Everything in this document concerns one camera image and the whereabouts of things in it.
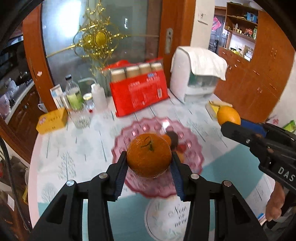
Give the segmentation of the person's right hand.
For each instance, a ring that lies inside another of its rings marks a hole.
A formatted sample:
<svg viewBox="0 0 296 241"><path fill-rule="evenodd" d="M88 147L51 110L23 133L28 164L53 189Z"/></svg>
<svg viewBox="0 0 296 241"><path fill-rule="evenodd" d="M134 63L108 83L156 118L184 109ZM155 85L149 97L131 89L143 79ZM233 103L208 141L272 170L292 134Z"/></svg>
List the person's right hand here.
<svg viewBox="0 0 296 241"><path fill-rule="evenodd" d="M267 202L265 217L267 221L276 220L281 216L281 208L285 203L285 192L280 183L276 182L274 190Z"/></svg>

